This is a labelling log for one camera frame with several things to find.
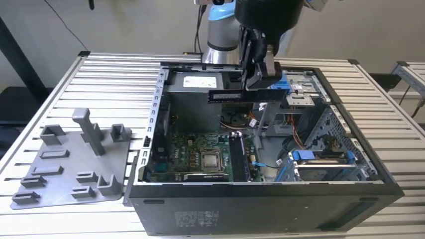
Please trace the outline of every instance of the gray plastic tray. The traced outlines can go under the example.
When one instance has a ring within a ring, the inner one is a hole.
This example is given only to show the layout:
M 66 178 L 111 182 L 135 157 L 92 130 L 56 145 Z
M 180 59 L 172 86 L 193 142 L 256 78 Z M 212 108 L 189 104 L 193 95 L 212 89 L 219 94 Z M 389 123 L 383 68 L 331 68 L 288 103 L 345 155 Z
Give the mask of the gray plastic tray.
M 90 110 L 84 110 L 91 124 Z M 46 126 L 40 136 L 44 144 L 12 197 L 12 209 L 121 198 L 132 130 L 121 124 L 112 125 L 108 130 L 99 130 L 98 124 L 91 125 L 91 139 L 82 131 L 64 132 L 59 125 Z M 96 156 L 91 144 L 86 143 L 90 140 L 102 142 L 102 156 Z

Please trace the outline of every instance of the aluminum table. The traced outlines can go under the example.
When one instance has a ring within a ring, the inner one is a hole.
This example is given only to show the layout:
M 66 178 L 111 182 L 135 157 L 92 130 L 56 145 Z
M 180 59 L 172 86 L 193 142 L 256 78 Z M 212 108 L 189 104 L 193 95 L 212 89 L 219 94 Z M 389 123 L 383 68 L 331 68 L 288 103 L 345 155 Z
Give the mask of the aluminum table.
M 91 108 L 91 120 L 102 128 L 123 123 L 133 129 L 128 157 L 128 162 L 132 162 L 143 145 L 161 61 L 200 62 L 200 56 L 91 53 L 78 57 L 0 161 L 0 236 L 30 239 L 148 237 L 133 208 L 124 207 L 123 200 L 19 211 L 14 211 L 10 205 L 20 178 L 27 174 L 42 146 L 42 127 L 46 124 L 60 124 L 64 131 L 79 130 L 79 125 L 70 118 L 75 108 Z M 320 67 L 407 196 L 347 234 L 225 235 L 196 238 L 425 238 L 424 130 L 360 65 L 348 60 L 281 58 L 279 61 L 288 66 Z

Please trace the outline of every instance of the cable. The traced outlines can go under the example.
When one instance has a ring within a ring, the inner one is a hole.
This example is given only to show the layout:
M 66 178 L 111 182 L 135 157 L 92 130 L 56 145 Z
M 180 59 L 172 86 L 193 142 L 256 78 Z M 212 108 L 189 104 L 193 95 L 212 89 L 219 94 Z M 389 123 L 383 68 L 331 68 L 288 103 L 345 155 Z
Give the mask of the cable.
M 407 96 L 407 94 L 408 94 L 409 89 L 411 89 L 411 86 L 407 88 L 405 94 L 404 94 L 404 96 L 401 97 L 401 100 L 400 100 L 400 103 L 399 103 L 400 106 L 401 106 L 401 102 L 403 102 L 404 99 L 405 99 L 405 96 Z
M 259 166 L 259 167 L 268 167 L 268 168 L 275 168 L 275 169 L 280 168 L 280 167 L 273 167 L 273 166 L 267 165 L 265 163 L 259 163 L 259 162 L 252 162 L 252 164 Z
M 195 34 L 195 42 L 193 42 L 195 52 L 197 52 L 197 46 L 199 46 L 200 54 L 203 54 L 201 43 L 200 43 L 200 27 L 201 27 L 203 16 L 204 16 L 205 11 L 207 11 L 207 5 L 200 5 L 200 8 L 199 8 L 199 19 L 197 19 L 197 31 L 196 31 L 196 34 Z
M 86 45 L 84 45 L 84 43 L 82 42 L 80 38 L 79 38 L 79 37 L 74 34 L 74 32 L 71 31 L 70 27 L 67 26 L 67 23 L 66 23 L 64 20 L 62 19 L 60 15 L 58 14 L 58 12 L 56 12 L 55 8 L 52 7 L 52 5 L 48 3 L 47 0 L 44 0 L 44 2 L 46 2 L 46 4 L 50 6 L 50 8 L 54 10 L 56 16 L 59 17 L 62 23 L 64 24 L 64 26 L 66 26 L 66 28 L 67 28 L 67 30 L 71 32 L 71 34 L 75 36 L 75 38 L 76 38 L 76 39 L 79 40 L 79 42 L 82 43 L 84 49 L 88 51 L 88 49 L 87 49 L 87 47 L 86 47 Z
M 229 129 L 235 129 L 235 130 L 247 129 L 247 128 L 240 128 L 240 127 L 233 127 L 233 126 L 231 126 L 231 125 L 227 125 L 227 124 L 225 124 L 224 122 L 221 122 L 221 121 L 220 121 L 220 124 L 221 124 L 224 127 L 229 128 Z
M 417 108 L 415 109 L 413 115 L 411 116 L 412 118 L 415 118 L 415 116 L 417 116 L 419 111 L 420 111 L 420 107 L 417 107 Z
M 303 146 L 303 142 L 301 142 L 299 133 L 297 133 L 297 129 L 295 127 L 293 115 L 291 115 L 289 117 L 291 117 L 291 122 L 292 122 L 292 135 L 293 135 L 295 142 L 297 143 L 297 145 L 300 146 L 301 149 L 305 149 L 305 147 Z
M 197 39 L 199 39 L 200 16 L 201 16 L 201 6 L 199 7 L 197 30 L 196 30 L 196 33 L 195 33 L 195 41 L 193 41 L 193 51 L 195 51 L 195 53 L 197 53 Z

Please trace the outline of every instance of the black cable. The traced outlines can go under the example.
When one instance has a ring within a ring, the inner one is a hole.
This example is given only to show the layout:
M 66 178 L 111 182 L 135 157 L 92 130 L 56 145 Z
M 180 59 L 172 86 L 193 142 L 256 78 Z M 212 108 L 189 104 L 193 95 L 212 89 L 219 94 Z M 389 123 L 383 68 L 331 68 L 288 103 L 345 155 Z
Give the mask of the black cable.
M 268 168 L 275 168 L 275 169 L 279 169 L 280 167 L 272 167 L 272 166 L 269 166 L 269 165 L 267 165 L 265 167 L 268 167 Z
M 82 42 L 80 38 L 74 34 L 74 32 L 71 31 L 71 29 L 68 28 L 67 23 L 66 23 L 64 20 L 62 19 L 60 15 L 58 14 L 58 12 L 56 12 L 55 8 L 52 7 L 52 5 L 48 3 L 47 0 L 44 0 L 44 2 L 46 2 L 46 4 L 50 6 L 50 8 L 54 10 L 56 16 L 59 17 L 62 23 L 64 24 L 64 26 L 66 26 L 66 28 L 67 28 L 67 30 L 71 32 L 71 34 L 75 36 L 75 38 L 76 38 L 76 39 L 79 40 L 79 42 L 82 43 L 84 49 L 88 51 L 88 49 L 87 49 L 87 47 L 86 47 L 86 45 L 84 45 L 84 43 Z
M 415 118 L 415 116 L 417 116 L 419 111 L 420 111 L 420 107 L 417 107 L 417 108 L 415 109 L 413 115 L 411 116 L 412 118 Z
M 401 97 L 401 100 L 400 100 L 400 103 L 399 103 L 400 106 L 401 106 L 401 102 L 403 102 L 404 99 L 405 99 L 405 96 L 407 96 L 407 94 L 408 94 L 409 89 L 411 89 L 411 86 L 407 88 L 405 94 L 404 94 L 404 96 Z
M 195 51 L 195 53 L 197 53 L 197 39 L 199 39 L 200 16 L 201 16 L 201 6 L 200 6 L 200 8 L 199 8 L 197 30 L 196 30 L 196 32 L 195 32 L 195 41 L 193 41 L 193 51 Z
M 200 8 L 199 8 L 199 20 L 197 20 L 197 31 L 196 31 L 196 35 L 195 35 L 195 52 L 197 52 L 197 46 L 199 46 L 200 53 L 203 53 L 201 43 L 200 43 L 200 27 L 201 27 L 203 16 L 204 16 L 205 11 L 207 11 L 207 5 L 200 5 Z

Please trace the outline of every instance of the white label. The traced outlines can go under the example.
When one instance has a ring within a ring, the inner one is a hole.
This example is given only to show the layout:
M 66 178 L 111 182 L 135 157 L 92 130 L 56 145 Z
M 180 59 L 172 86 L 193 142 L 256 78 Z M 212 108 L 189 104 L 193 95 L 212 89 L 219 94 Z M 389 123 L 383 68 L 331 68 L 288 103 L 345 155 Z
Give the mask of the white label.
M 300 85 L 292 85 L 292 88 L 293 88 L 293 89 L 297 89 L 297 90 L 301 90 L 301 89 L 303 89 L 303 86 L 300 86 Z
M 255 127 L 256 124 L 257 124 L 257 120 L 256 120 L 256 119 L 252 119 L 251 122 L 249 122 L 249 126 L 251 126 L 251 127 Z
M 217 88 L 216 77 L 187 76 L 184 79 L 184 87 Z

